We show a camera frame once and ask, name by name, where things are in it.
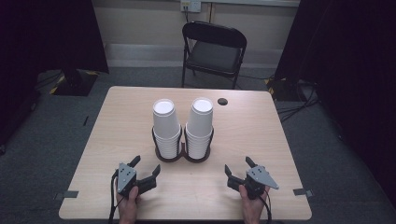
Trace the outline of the white wall socket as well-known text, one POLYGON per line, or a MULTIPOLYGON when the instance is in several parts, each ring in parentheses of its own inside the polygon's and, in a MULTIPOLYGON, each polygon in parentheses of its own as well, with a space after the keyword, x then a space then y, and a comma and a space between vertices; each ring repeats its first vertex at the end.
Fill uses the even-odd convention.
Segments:
POLYGON ((200 0, 180 0, 180 10, 182 12, 200 13, 202 2, 200 0))

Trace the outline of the black stand base, yellow-striped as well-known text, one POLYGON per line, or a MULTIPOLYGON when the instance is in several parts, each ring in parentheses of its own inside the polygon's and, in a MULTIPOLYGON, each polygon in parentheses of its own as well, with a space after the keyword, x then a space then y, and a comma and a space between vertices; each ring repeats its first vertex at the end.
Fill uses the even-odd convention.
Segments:
POLYGON ((308 84, 300 81, 294 83, 286 78, 269 77, 264 83, 273 100, 277 102, 308 102, 313 96, 313 91, 305 89, 308 84))
POLYGON ((98 74, 85 70, 62 71, 60 79, 49 91, 52 95, 88 96, 98 74))

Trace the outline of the black folding chair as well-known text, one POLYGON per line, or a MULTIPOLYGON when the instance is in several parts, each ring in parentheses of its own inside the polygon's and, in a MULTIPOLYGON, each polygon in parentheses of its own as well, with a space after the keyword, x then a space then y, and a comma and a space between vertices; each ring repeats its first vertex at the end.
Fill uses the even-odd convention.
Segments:
POLYGON ((237 29, 206 21, 190 21, 182 27, 184 39, 181 86, 186 70, 233 80, 236 87, 248 41, 237 29))

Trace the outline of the stack of white paper cups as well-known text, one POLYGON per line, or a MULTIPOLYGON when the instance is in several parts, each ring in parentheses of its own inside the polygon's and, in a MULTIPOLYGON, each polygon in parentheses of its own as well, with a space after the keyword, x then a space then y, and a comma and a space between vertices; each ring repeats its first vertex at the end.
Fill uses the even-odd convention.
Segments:
POLYGON ((153 134, 160 156, 166 160, 176 158, 181 126, 170 99, 160 99, 153 105, 153 134))
POLYGON ((190 158, 200 160, 205 156, 213 133, 212 119, 212 102, 204 97, 196 98, 185 126, 190 158))

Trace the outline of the person's left hand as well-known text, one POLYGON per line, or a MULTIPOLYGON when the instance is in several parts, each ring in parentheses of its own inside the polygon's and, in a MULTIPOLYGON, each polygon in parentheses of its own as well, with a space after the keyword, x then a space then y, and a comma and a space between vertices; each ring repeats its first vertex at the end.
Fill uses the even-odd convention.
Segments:
POLYGON ((116 195, 118 210, 119 210, 119 224, 135 224, 137 219, 137 198, 138 187, 133 187, 129 192, 129 198, 126 199, 120 194, 116 195))

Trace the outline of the grey tape strip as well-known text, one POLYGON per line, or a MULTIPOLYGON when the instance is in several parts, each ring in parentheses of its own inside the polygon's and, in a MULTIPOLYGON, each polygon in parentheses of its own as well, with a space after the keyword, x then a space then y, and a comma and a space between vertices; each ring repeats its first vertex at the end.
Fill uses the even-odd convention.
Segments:
POLYGON ((314 192, 311 189, 294 189, 293 193, 295 196, 306 196, 307 198, 313 197, 314 192))
POLYGON ((62 201, 67 198, 77 198, 78 191, 77 190, 66 190, 63 192, 56 193, 54 199, 57 201, 62 201))

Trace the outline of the black curtain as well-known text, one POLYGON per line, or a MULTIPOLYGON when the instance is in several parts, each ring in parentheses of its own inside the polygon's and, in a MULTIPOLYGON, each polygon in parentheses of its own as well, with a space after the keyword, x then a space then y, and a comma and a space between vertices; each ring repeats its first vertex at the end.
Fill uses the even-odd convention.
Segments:
POLYGON ((39 96, 47 70, 108 65, 92 0, 0 0, 0 146, 39 96))
POLYGON ((275 77, 317 84, 396 206, 396 0, 300 0, 275 77))

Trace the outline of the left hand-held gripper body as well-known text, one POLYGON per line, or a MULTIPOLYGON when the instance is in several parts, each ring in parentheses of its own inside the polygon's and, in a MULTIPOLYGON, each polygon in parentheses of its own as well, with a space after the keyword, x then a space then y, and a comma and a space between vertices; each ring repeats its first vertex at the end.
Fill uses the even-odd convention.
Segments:
POLYGON ((157 187, 156 178, 148 176, 138 180, 136 169, 128 166, 127 163, 121 163, 118 171, 117 193, 128 197, 130 190, 138 187, 138 194, 141 195, 157 187))

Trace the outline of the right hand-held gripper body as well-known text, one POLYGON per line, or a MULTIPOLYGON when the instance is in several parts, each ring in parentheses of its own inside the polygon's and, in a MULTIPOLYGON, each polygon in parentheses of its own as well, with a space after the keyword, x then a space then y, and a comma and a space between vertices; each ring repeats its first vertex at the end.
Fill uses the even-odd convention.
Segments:
POLYGON ((240 185, 243 185, 246 188, 247 196, 250 200, 255 200, 264 194, 266 187, 279 189, 279 185, 261 165, 248 169, 245 179, 241 179, 233 175, 231 179, 228 178, 227 180, 227 186, 236 191, 239 190, 240 185))

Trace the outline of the person's right hand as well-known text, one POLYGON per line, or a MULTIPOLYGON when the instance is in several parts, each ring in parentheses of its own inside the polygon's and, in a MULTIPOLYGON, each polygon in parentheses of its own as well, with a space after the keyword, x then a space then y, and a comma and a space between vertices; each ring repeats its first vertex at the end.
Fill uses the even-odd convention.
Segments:
POLYGON ((268 196, 269 188, 265 188, 264 194, 261 195, 260 199, 250 200, 248 192, 243 185, 239 186, 239 193, 242 204, 242 216, 245 224, 259 224, 262 216, 262 210, 264 208, 264 201, 268 196))

